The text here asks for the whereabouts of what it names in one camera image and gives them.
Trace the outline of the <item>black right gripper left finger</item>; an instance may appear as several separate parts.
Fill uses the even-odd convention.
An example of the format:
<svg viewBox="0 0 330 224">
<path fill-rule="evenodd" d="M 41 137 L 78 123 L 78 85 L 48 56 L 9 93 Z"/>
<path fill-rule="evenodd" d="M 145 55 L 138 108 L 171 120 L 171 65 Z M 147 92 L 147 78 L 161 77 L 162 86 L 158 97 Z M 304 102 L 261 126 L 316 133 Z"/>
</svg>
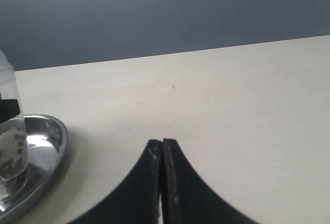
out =
<svg viewBox="0 0 330 224">
<path fill-rule="evenodd" d="M 158 223 L 162 142 L 149 140 L 124 180 L 71 223 Z"/>
</svg>

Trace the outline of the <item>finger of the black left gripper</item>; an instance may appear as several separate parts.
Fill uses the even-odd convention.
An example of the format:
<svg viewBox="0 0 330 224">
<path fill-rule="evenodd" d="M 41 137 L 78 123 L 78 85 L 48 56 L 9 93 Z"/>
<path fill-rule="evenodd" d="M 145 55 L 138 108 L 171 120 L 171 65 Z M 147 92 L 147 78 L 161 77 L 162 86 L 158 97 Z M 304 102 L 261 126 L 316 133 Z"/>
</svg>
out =
<svg viewBox="0 0 330 224">
<path fill-rule="evenodd" d="M 19 95 L 1 92 L 1 124 L 18 115 L 20 115 Z"/>
</svg>

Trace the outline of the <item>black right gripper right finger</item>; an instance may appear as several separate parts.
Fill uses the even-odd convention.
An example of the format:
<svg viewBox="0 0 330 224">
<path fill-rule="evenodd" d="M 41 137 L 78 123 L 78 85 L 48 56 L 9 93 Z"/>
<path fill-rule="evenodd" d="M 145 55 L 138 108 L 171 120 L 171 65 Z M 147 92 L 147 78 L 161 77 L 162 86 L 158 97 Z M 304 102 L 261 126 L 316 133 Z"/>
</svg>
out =
<svg viewBox="0 0 330 224">
<path fill-rule="evenodd" d="M 175 139 L 162 142 L 161 205 L 163 223 L 255 223 L 203 181 Z"/>
</svg>

